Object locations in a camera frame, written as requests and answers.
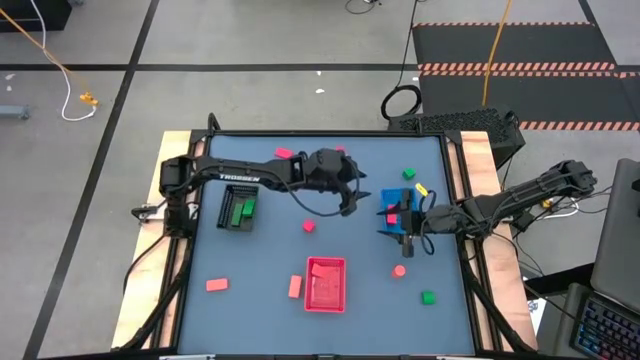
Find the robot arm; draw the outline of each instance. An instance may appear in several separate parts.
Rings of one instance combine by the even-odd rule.
[[[190,235],[191,222],[186,196],[209,180],[261,184],[279,192],[312,190],[339,193],[339,213],[348,216],[356,210],[356,201],[370,195],[359,189],[366,174],[343,151],[321,149],[311,155],[300,152],[289,159],[254,163],[210,156],[179,156],[162,163],[160,194],[167,201],[165,231],[170,236]],[[356,190],[347,185],[356,180]]]
[[[582,162],[563,161],[538,178],[495,195],[479,195],[457,205],[437,205],[426,212],[412,211],[413,192],[407,189],[403,200],[380,215],[399,214],[406,235],[395,235],[405,257],[413,256],[413,236],[463,234],[485,237],[500,220],[522,213],[554,196],[580,198],[593,192],[597,180]]]

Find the white cable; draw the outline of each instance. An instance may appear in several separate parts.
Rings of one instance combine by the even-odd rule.
[[[52,64],[55,64],[60,69],[60,71],[62,71],[62,75],[64,75],[64,81],[67,83],[67,97],[64,100],[64,105],[62,105],[62,111],[60,112],[60,115],[62,115],[62,118],[65,119],[66,121],[81,121],[81,120],[92,117],[96,113],[96,110],[97,110],[96,106],[92,106],[92,110],[90,113],[88,113],[85,116],[81,116],[79,118],[68,118],[65,115],[65,112],[67,110],[67,104],[69,104],[69,98],[71,98],[71,83],[69,82],[69,76],[67,75],[67,71],[62,66],[56,64],[56,62],[53,61],[53,59],[51,59],[49,57],[49,54],[47,54],[47,52],[45,51],[45,49],[47,48],[47,28],[44,25],[44,19],[40,14],[40,9],[38,9],[38,6],[36,5],[35,0],[31,0],[31,5],[33,5],[33,9],[36,11],[36,14],[38,14],[38,19],[40,19],[40,25],[42,25],[42,53],[47,58],[47,60],[49,60],[49,62],[51,62]]]
[[[576,201],[576,199],[574,199],[574,198],[569,198],[569,199],[573,203],[573,211],[572,212],[566,213],[566,214],[547,215],[547,216],[541,217],[538,220],[558,219],[558,218],[569,217],[569,216],[573,216],[573,215],[577,214],[578,211],[580,211],[580,205],[578,205],[578,202]]]

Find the black keyboard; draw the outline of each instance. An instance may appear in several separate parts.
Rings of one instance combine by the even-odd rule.
[[[640,316],[591,293],[578,311],[571,346],[594,359],[640,360]]]

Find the blue tabletop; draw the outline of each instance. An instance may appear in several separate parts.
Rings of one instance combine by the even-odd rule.
[[[273,159],[277,147],[311,153],[341,145],[368,176],[361,189],[373,193],[348,217],[319,218],[285,193],[260,188],[252,232],[216,227],[224,187],[205,185],[179,354],[472,354],[455,238],[433,236],[436,253],[403,258],[401,247],[378,234],[380,191],[413,187],[416,181],[449,202],[439,139],[380,137],[235,137],[216,135],[210,155],[254,162]],[[405,168],[415,179],[402,177]],[[339,195],[298,191],[312,209],[333,212]],[[302,223],[312,219],[313,233]],[[288,297],[291,275],[305,275],[309,256],[347,261],[346,311],[304,311],[303,296]],[[391,277],[395,265],[407,274]],[[226,277],[229,289],[206,292],[205,282]],[[436,294],[423,305],[421,292]]]

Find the concrete floor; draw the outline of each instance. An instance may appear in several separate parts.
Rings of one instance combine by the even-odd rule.
[[[48,46],[65,63],[126,64],[149,3],[87,0],[74,9],[65,31],[49,35]],[[498,21],[505,3],[429,0],[418,5],[416,21]],[[633,35],[638,24],[630,17],[637,13],[636,2],[590,3],[618,62],[640,64]],[[342,0],[160,0],[140,63],[400,63],[411,2],[387,0],[362,16],[347,14],[343,5]],[[585,17],[577,0],[516,0],[510,20]],[[0,64],[46,62],[20,34],[0,34],[0,46]],[[413,51],[409,54],[408,61],[415,62]],[[83,75],[102,106],[93,119],[67,123],[59,116],[65,95],[59,72],[0,71],[0,103],[32,106],[28,121],[0,122],[0,164],[7,169],[0,173],[5,185],[0,285],[11,289],[0,297],[2,359],[24,354],[123,77],[115,71]],[[146,198],[163,131],[202,128],[210,111],[227,129],[384,129],[379,103],[397,76],[388,71],[137,72],[39,356],[109,350],[138,233],[129,210]],[[406,73],[404,83],[414,76]],[[391,112],[410,101],[398,98]],[[72,101],[69,113],[84,110]],[[636,132],[524,134],[528,144],[517,155],[508,184],[537,176],[558,160],[577,159],[605,187],[618,158],[640,153]],[[604,201],[584,207],[599,208]],[[602,214],[580,214],[537,224],[521,244],[545,272],[589,262],[602,219]]]

